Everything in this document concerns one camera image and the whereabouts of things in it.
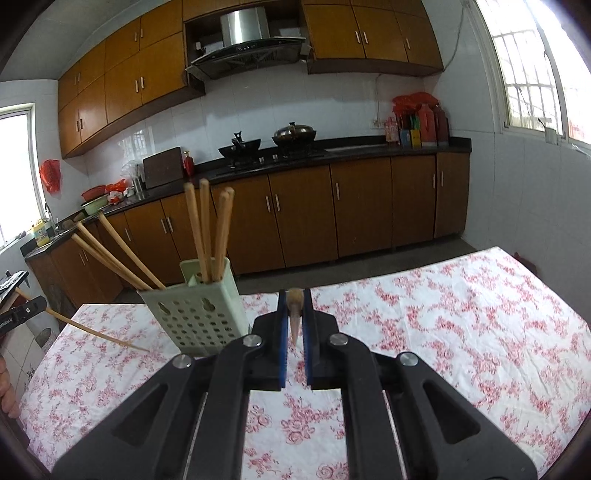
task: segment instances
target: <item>metal screw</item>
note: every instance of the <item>metal screw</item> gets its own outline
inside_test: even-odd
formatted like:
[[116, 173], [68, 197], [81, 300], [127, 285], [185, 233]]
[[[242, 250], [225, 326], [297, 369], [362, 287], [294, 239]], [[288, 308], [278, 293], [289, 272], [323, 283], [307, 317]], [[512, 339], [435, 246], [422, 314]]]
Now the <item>metal screw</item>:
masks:
[[242, 339], [242, 343], [245, 346], [259, 346], [262, 345], [262, 338], [259, 337], [258, 335], [254, 335], [254, 334], [250, 334], [250, 335], [246, 335], [243, 339]]
[[344, 333], [333, 333], [329, 338], [329, 342], [334, 346], [343, 346], [349, 343], [349, 337]]
[[414, 367], [418, 364], [418, 357], [411, 352], [404, 352], [400, 355], [400, 363], [405, 367]]
[[173, 365], [179, 369], [190, 367], [192, 363], [193, 359], [190, 356], [185, 355], [184, 353], [181, 355], [177, 355], [173, 359]]

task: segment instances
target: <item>countertop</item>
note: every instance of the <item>countertop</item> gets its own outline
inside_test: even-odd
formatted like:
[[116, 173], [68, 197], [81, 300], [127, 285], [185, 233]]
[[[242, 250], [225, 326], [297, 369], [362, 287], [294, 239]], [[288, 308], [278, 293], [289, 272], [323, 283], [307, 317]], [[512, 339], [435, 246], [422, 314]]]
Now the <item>countertop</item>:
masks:
[[[472, 141], [470, 138], [450, 137], [450, 146], [448, 147], [425, 147], [425, 148], [402, 148], [396, 145], [390, 145], [385, 142], [383, 135], [374, 137], [353, 137], [353, 138], [335, 138], [330, 140], [317, 140], [314, 144], [318, 148], [323, 148], [326, 153], [314, 158], [304, 158], [302, 160], [290, 160], [283, 162], [268, 161], [260, 166], [255, 166], [246, 170], [233, 170], [228, 166], [225, 159], [212, 160], [196, 165], [197, 173], [189, 179], [195, 186], [199, 186], [201, 179], [208, 179], [211, 185], [224, 183], [227, 181], [239, 180], [256, 175], [275, 173], [278, 171], [293, 170], [295, 168], [315, 167], [329, 165], [340, 161], [363, 160], [364, 158], [380, 157], [407, 157], [409, 155], [435, 155], [438, 153], [470, 153], [472, 151]], [[157, 200], [182, 193], [183, 185], [187, 180], [175, 180], [165, 185], [153, 189], [144, 190], [136, 195], [126, 198], [117, 205], [109, 205], [102, 212], [105, 216], [121, 213], [130, 208], [155, 202]], [[82, 223], [93, 222], [98, 214], [88, 216]], [[62, 232], [51, 239], [43, 247], [38, 247], [25, 256], [25, 260], [30, 260], [37, 255], [49, 252], [51, 249], [68, 240], [76, 228]]]

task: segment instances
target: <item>utensil holder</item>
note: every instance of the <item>utensil holder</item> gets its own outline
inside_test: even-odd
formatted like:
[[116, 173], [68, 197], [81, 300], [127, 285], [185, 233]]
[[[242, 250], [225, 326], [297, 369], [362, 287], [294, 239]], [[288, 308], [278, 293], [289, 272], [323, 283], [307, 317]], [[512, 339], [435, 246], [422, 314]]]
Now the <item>utensil holder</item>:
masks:
[[181, 353], [216, 355], [249, 331], [230, 261], [224, 262], [220, 282], [203, 283], [199, 260], [185, 260], [180, 263], [185, 283], [138, 292]]

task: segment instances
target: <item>table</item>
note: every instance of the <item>table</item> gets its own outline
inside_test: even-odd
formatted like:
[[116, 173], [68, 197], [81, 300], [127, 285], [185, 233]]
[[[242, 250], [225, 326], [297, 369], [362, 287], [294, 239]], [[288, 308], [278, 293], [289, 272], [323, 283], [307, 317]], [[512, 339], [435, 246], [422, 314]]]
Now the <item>table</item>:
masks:
[[[589, 414], [589, 327], [499, 248], [312, 296], [373, 351], [421, 356], [531, 457], [539, 476]], [[242, 302], [252, 322], [275, 310], [277, 294]], [[63, 330], [21, 404], [30, 449], [49, 469], [178, 352], [144, 305], [84, 305], [74, 319], [152, 353]], [[348, 477], [340, 392], [305, 383], [300, 336], [289, 344], [286, 389], [251, 394], [244, 479]]]

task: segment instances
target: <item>chopstick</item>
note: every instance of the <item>chopstick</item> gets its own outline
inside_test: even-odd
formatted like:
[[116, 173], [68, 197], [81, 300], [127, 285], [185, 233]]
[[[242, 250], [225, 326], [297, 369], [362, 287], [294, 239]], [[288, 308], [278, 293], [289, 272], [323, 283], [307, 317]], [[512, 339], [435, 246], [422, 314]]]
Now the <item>chopstick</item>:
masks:
[[166, 290], [166, 286], [154, 275], [148, 267], [144, 265], [144, 263], [138, 258], [136, 254], [134, 254], [133, 250], [129, 248], [129, 245], [125, 243], [125, 241], [121, 238], [121, 236], [117, 233], [117, 231], [113, 228], [111, 223], [107, 220], [105, 215], [101, 212], [99, 214], [99, 222], [105, 227], [105, 230], [109, 232], [109, 235], [113, 237], [113, 240], [117, 242], [117, 245], [121, 247], [121, 249], [130, 257], [131, 260], [139, 267], [139, 269], [146, 274], [146, 276], [154, 282], [154, 284], [160, 290]]
[[142, 290], [153, 290], [146, 282], [144, 282], [141, 278], [139, 278], [135, 273], [133, 273], [129, 268], [127, 268], [123, 263], [121, 263], [111, 252], [109, 252], [95, 237], [90, 233], [82, 222], [78, 222], [76, 224], [78, 230], [84, 234], [84, 236], [90, 241], [93, 247], [95, 247], [105, 258], [107, 258], [111, 263], [113, 263], [119, 270], [121, 270], [125, 275], [129, 276], [133, 279], [134, 283], [141, 286]]
[[85, 251], [87, 251], [90, 255], [96, 258], [102, 265], [106, 268], [111, 270], [113, 273], [118, 275], [119, 277], [123, 278], [126, 282], [129, 282], [133, 288], [136, 290], [141, 290], [138, 284], [136, 284], [131, 277], [125, 275], [119, 268], [113, 265], [109, 260], [103, 257], [100, 253], [98, 253], [94, 248], [92, 248], [89, 244], [87, 244], [82, 238], [78, 236], [78, 234], [74, 233], [72, 235], [72, 240], [74, 240], [78, 245], [80, 245]]
[[[31, 297], [29, 295], [27, 295], [26, 293], [24, 293], [20, 288], [16, 288], [16, 292], [25, 300], [27, 301], [31, 301]], [[150, 352], [149, 350], [145, 349], [145, 348], [141, 348], [139, 346], [135, 346], [129, 342], [125, 342], [124, 340], [119, 340], [117, 338], [111, 337], [109, 335], [105, 335], [104, 333], [100, 333], [97, 332], [96, 330], [93, 330], [91, 328], [85, 327], [84, 325], [82, 325], [81, 323], [75, 322], [74, 320], [70, 320], [67, 317], [64, 317], [61, 313], [57, 313], [55, 310], [52, 310], [51, 308], [47, 307], [45, 309], [45, 311], [51, 315], [52, 317], [55, 317], [58, 320], [61, 320], [64, 323], [67, 323], [68, 325], [72, 325], [73, 327], [79, 328], [80, 330], [83, 330], [86, 333], [90, 333], [91, 335], [97, 336], [99, 338], [102, 338], [103, 340], [108, 340], [110, 342], [113, 343], [117, 343], [118, 345], [121, 346], [127, 346], [130, 348], [135, 348], [137, 350], [142, 350], [144, 352]]]
[[226, 250], [228, 249], [228, 235], [230, 234], [230, 220], [234, 204], [234, 189], [226, 187], [220, 194], [220, 214], [217, 219], [216, 252], [213, 266], [213, 279], [220, 281], [223, 277]]
[[209, 181], [201, 179], [199, 182], [199, 198], [201, 200], [201, 233], [203, 235], [203, 253], [205, 255], [205, 268], [207, 269], [207, 278], [212, 277], [212, 237], [209, 223], [209, 202], [211, 194], [209, 192]]
[[203, 239], [201, 237], [201, 226], [199, 224], [199, 211], [197, 210], [197, 198], [195, 196], [195, 185], [187, 182], [184, 185], [185, 199], [187, 200], [187, 208], [189, 210], [189, 221], [191, 223], [191, 230], [193, 231], [193, 241], [195, 242], [195, 250], [197, 250], [197, 258], [201, 265], [201, 278], [204, 283], [209, 283], [209, 275], [207, 272], [207, 258], [203, 251]]

